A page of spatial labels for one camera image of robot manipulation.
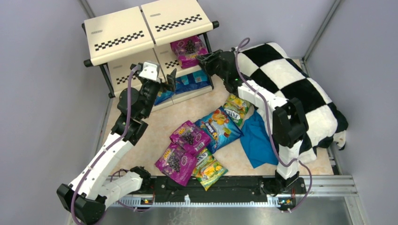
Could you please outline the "purple grape candy bag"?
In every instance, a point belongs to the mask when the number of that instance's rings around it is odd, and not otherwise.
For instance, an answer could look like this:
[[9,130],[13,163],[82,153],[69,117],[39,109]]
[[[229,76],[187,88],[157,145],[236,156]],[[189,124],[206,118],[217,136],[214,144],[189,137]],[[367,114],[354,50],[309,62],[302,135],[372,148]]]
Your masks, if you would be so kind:
[[197,35],[171,42],[170,47],[182,69],[198,65],[197,57],[209,53]]
[[182,147],[192,156],[197,156],[210,144],[210,136],[190,120],[180,125],[170,136],[171,142]]
[[181,146],[170,143],[155,166],[176,183],[186,186],[197,164],[197,158]]

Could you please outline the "green Fox's candy bag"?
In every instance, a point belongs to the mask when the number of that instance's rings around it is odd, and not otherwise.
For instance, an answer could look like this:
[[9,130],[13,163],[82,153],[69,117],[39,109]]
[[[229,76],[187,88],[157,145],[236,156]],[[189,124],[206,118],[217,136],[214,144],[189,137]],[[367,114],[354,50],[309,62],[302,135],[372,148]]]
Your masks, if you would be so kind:
[[235,122],[235,124],[240,127],[246,117],[251,103],[241,99],[234,94],[229,94],[225,103],[223,104],[223,109],[225,112],[231,117],[231,119]]

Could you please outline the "green yellow candy bag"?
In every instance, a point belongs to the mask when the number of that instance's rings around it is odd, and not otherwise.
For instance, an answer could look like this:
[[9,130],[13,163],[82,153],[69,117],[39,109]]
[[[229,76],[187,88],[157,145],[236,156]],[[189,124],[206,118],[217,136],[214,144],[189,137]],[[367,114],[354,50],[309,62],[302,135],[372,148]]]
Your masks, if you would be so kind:
[[207,191],[227,172],[228,169],[223,166],[207,148],[204,148],[201,153],[197,155],[197,164],[192,172],[192,176],[194,176],[204,190]]

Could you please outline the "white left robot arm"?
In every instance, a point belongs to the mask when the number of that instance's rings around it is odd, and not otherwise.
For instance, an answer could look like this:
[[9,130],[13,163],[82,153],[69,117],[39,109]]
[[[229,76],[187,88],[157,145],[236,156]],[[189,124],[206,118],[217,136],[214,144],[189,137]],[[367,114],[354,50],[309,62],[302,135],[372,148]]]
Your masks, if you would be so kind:
[[175,91],[176,70],[162,82],[154,70],[144,64],[133,64],[127,88],[119,96],[118,117],[106,142],[87,167],[69,184],[61,184],[57,195],[63,207],[77,225],[95,225],[101,221],[109,206],[124,196],[147,191],[151,175],[142,166],[135,166],[115,181],[107,178],[123,156],[144,134],[148,118],[160,91]]

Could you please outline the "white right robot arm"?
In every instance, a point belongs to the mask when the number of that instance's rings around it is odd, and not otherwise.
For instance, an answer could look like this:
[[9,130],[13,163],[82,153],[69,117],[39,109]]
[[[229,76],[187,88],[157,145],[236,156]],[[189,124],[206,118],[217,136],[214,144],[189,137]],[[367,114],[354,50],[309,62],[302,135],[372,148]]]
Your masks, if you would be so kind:
[[278,97],[241,73],[237,52],[218,50],[196,58],[208,75],[223,80],[229,93],[257,107],[278,159],[275,177],[287,183],[295,181],[299,177],[299,149],[308,130],[302,103],[297,98]]

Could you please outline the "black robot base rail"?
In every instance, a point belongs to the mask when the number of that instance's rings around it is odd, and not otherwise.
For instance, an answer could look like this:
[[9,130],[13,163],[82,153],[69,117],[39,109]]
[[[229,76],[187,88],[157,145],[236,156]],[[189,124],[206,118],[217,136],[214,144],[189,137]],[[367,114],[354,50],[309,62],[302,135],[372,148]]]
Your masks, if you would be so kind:
[[303,178],[298,178],[288,187],[277,184],[274,176],[222,176],[208,190],[191,178],[186,186],[177,184],[167,176],[150,179],[133,196],[154,197],[155,203],[249,203],[265,202],[269,197],[299,195],[306,193]]

